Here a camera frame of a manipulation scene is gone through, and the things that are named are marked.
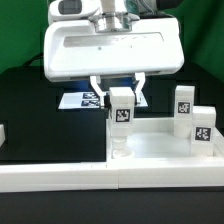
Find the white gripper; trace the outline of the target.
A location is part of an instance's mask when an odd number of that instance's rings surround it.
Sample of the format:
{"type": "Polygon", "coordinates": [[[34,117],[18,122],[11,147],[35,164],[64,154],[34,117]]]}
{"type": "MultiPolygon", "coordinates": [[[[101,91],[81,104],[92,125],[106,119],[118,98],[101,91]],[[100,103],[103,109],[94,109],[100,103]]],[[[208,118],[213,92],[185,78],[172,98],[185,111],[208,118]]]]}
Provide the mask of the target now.
{"type": "Polygon", "coordinates": [[[129,32],[97,33],[88,20],[61,21],[50,25],[44,39],[44,72],[52,82],[90,77],[100,99],[100,77],[134,74],[136,104],[148,75],[173,74],[184,64],[175,18],[142,19],[129,32]]]}

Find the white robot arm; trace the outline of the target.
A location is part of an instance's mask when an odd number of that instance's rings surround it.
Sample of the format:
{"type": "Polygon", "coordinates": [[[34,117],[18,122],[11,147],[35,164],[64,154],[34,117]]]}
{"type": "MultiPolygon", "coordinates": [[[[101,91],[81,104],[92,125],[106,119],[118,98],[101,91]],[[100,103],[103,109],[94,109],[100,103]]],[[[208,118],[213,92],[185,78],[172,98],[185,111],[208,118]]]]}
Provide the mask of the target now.
{"type": "Polygon", "coordinates": [[[178,20],[164,11],[183,0],[54,0],[48,6],[44,72],[52,82],[134,76],[135,101],[147,75],[184,63],[178,20]]]}

